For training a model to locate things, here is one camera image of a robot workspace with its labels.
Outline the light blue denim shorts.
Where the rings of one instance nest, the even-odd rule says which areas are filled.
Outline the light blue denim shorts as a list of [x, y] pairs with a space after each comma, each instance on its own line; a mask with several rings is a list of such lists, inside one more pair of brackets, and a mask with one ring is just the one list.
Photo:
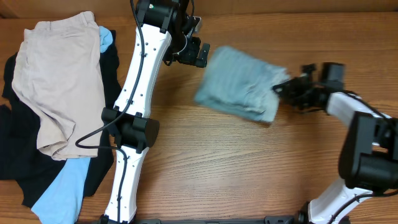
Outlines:
[[215, 50], [194, 100], [252, 121], [271, 123], [279, 107], [272, 87], [290, 79], [287, 69], [230, 46]]

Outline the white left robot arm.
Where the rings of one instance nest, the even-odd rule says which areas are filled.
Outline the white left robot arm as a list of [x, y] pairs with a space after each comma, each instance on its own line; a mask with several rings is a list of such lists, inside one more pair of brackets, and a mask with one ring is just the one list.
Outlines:
[[100, 223], [132, 223], [137, 212], [137, 188], [144, 158], [155, 144], [160, 123], [150, 118], [150, 106], [160, 66], [178, 62], [204, 68], [210, 45], [194, 35], [201, 18], [187, 7], [193, 1], [132, 2], [136, 42], [122, 91], [102, 120], [114, 138], [116, 170], [111, 197]]

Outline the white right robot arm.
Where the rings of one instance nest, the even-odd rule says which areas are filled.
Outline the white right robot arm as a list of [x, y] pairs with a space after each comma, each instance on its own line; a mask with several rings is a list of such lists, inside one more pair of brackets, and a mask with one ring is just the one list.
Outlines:
[[349, 223], [349, 212], [365, 200], [397, 195], [397, 118], [345, 90], [343, 64], [325, 62], [318, 80], [315, 70], [314, 64], [304, 65], [300, 77], [272, 89], [301, 112], [324, 111], [347, 126], [339, 178], [295, 216], [267, 216], [265, 223]]

